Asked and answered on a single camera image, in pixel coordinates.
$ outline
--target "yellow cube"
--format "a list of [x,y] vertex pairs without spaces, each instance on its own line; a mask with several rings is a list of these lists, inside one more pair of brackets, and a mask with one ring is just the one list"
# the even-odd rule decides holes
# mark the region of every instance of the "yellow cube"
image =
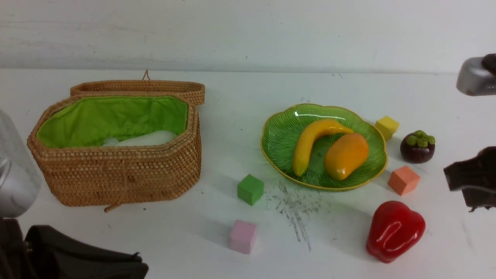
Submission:
[[377,120],[375,127],[384,136],[385,140],[390,140],[393,134],[398,130],[400,124],[389,116]]

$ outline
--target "mangosteen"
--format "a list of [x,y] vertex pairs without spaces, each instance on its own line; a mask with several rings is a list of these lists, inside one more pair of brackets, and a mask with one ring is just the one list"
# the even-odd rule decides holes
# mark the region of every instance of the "mangosteen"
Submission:
[[408,134],[400,145],[403,159],[409,163],[420,164],[429,161],[435,150],[435,139],[424,131]]

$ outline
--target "green fabric lining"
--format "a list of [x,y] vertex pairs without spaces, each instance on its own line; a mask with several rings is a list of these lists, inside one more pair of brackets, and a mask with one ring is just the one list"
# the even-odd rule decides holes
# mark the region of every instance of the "green fabric lining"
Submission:
[[158,130],[186,130],[187,104],[171,97],[88,97],[54,113],[36,137],[47,147],[101,146]]

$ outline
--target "toy bell pepper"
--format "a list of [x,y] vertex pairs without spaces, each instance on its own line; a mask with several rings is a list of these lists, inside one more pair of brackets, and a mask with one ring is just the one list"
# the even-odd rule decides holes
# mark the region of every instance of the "toy bell pepper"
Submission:
[[425,229],[420,214],[401,202],[385,202],[373,215],[367,252],[383,263],[391,263],[419,242]]

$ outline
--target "pink cube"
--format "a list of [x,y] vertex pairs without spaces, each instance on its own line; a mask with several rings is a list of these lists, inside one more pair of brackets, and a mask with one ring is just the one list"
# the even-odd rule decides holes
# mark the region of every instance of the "pink cube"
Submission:
[[402,196],[415,190],[419,181],[420,176],[409,166],[404,166],[391,173],[391,177],[387,184],[398,193],[398,195]]
[[243,254],[250,254],[255,243],[256,225],[236,220],[229,237],[229,248]]

